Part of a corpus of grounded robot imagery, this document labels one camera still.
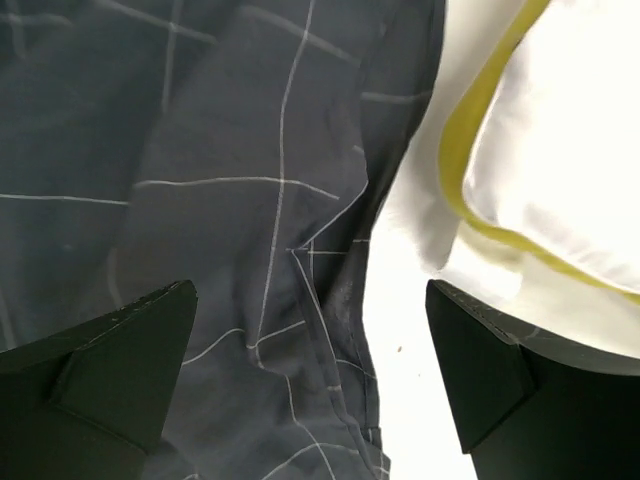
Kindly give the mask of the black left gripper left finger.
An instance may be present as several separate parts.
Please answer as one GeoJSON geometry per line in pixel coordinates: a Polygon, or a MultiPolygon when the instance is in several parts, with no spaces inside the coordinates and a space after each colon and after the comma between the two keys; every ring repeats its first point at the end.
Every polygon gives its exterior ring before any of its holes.
{"type": "Polygon", "coordinates": [[[194,324],[180,281],[1,355],[4,479],[138,479],[194,324]]]}

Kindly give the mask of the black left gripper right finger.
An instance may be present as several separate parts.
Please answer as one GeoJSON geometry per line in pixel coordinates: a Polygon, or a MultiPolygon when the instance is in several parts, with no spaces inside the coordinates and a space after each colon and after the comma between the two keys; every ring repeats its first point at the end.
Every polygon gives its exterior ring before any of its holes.
{"type": "Polygon", "coordinates": [[[639,361],[432,280],[426,313],[461,448],[490,480],[636,480],[639,361]]]}

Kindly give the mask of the white pillow with yellow piping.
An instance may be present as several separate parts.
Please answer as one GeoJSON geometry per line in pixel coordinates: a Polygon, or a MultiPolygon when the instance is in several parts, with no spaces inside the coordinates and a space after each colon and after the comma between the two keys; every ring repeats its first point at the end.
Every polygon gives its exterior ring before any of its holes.
{"type": "Polygon", "coordinates": [[[637,356],[638,3],[448,2],[370,263],[637,356]]]}

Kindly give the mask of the dark grey checked pillowcase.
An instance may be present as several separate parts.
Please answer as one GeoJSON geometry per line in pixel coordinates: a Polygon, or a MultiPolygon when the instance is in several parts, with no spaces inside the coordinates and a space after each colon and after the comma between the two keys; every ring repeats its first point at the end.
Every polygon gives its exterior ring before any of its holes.
{"type": "Polygon", "coordinates": [[[148,479],[385,479],[371,231],[442,1],[5,1],[1,347],[198,306],[148,479]]]}

